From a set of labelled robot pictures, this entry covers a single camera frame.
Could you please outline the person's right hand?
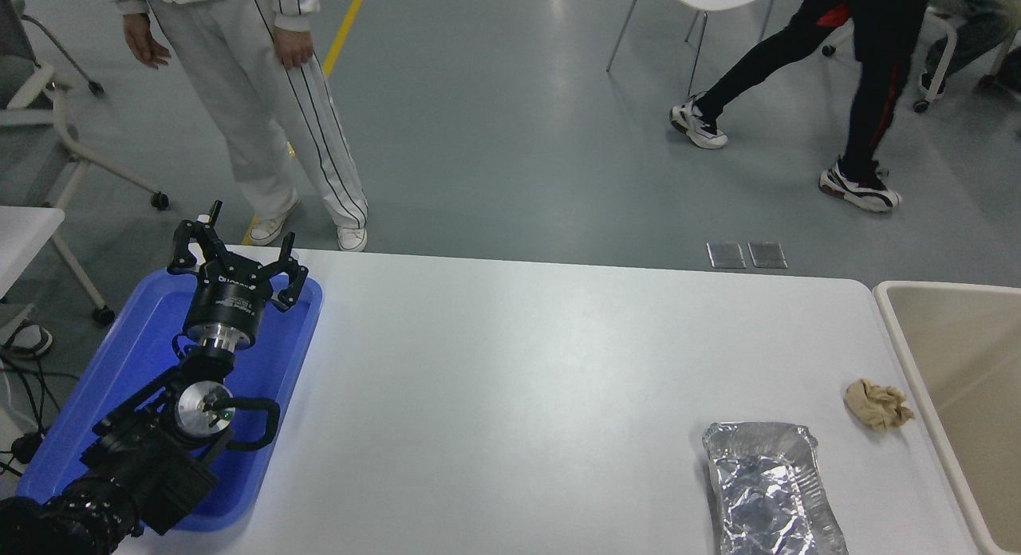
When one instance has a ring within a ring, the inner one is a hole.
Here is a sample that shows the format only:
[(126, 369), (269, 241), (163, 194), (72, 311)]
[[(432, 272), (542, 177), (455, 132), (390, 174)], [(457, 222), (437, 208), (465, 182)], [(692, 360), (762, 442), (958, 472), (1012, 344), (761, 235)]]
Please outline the person's right hand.
[(167, 46), (156, 41), (151, 32), (148, 14), (123, 16), (123, 33), (124, 41), (136, 61), (150, 69), (160, 69), (169, 65), (171, 51)]

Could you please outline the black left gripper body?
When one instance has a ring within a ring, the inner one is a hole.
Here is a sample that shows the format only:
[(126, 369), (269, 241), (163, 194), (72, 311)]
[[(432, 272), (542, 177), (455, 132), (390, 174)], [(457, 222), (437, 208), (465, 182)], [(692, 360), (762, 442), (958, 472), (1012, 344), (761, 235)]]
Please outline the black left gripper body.
[(255, 344), (271, 298), (270, 280), (237, 281), (200, 270), (182, 331), (191, 340), (211, 337), (214, 329), (232, 329), (234, 343)]

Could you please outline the person's left hand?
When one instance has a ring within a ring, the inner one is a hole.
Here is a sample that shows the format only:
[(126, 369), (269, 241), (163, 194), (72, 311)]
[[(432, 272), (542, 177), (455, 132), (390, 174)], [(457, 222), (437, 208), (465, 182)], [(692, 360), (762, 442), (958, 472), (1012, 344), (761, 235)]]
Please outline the person's left hand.
[(300, 69), (311, 60), (317, 50), (310, 31), (296, 31), (274, 26), (271, 30), (274, 51), (284, 69)]

